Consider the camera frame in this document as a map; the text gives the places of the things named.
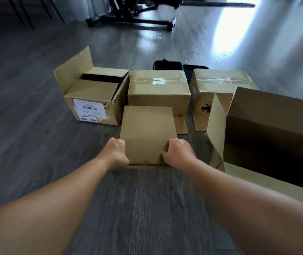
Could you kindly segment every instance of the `chair caster wheel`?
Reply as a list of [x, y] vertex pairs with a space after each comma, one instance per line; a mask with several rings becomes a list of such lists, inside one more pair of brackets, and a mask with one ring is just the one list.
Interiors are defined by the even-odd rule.
[[172, 31], [176, 23], [176, 18], [172, 18], [167, 25], [167, 31]]
[[95, 25], [92, 19], [86, 19], [86, 23], [88, 24], [88, 27], [93, 27]]

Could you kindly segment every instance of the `barcode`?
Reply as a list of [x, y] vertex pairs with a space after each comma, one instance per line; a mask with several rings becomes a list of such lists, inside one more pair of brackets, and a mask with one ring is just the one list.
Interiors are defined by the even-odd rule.
[[91, 109], [91, 110], [96, 110], [97, 111], [97, 108], [95, 108], [95, 107], [83, 106], [83, 108], [85, 108], [85, 109]]

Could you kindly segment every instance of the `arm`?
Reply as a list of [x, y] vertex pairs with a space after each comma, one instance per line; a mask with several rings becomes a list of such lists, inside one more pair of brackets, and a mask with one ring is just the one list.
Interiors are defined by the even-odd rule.
[[303, 254], [302, 203], [210, 167], [185, 140], [170, 139], [162, 156], [191, 176], [217, 222], [245, 254]]
[[0, 207], [0, 254], [62, 254], [80, 226], [95, 189], [109, 169], [127, 166], [123, 140], [71, 174]]

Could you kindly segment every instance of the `small cardboard box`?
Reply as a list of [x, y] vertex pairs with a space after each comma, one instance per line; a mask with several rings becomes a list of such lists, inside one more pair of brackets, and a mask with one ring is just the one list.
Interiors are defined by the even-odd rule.
[[238, 87], [226, 115], [214, 96], [210, 165], [303, 203], [303, 100]]
[[129, 86], [129, 70], [92, 64], [89, 47], [54, 70], [57, 84], [79, 121], [118, 125]]
[[172, 107], [177, 134], [188, 133], [184, 118], [190, 98], [184, 71], [141, 70], [131, 73], [129, 105]]
[[120, 139], [126, 142], [130, 167], [165, 165], [161, 153], [170, 138], [176, 138], [171, 107], [124, 107]]
[[227, 113], [237, 87], [258, 90], [244, 71], [194, 69], [189, 89], [196, 131], [205, 132], [207, 129], [214, 93]]

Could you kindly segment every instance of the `sealed cardboard box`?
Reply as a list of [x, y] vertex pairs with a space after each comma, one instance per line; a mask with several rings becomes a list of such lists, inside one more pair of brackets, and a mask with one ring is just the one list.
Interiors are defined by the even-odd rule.
[[210, 165], [303, 203], [303, 100], [238, 87], [226, 115], [214, 96]]
[[258, 90], [244, 71], [194, 69], [189, 89], [196, 131], [205, 132], [207, 129], [214, 93], [227, 113], [237, 87]]
[[191, 93], [186, 76], [179, 70], [133, 71], [128, 103], [134, 106], [172, 107], [177, 134], [187, 134], [185, 116]]
[[161, 154], [168, 150], [170, 138], [176, 138], [171, 107], [124, 107], [120, 139], [126, 142], [126, 156], [132, 167], [164, 165]]
[[55, 69], [54, 75], [77, 120], [120, 123], [128, 92], [129, 70], [94, 67], [87, 47]]

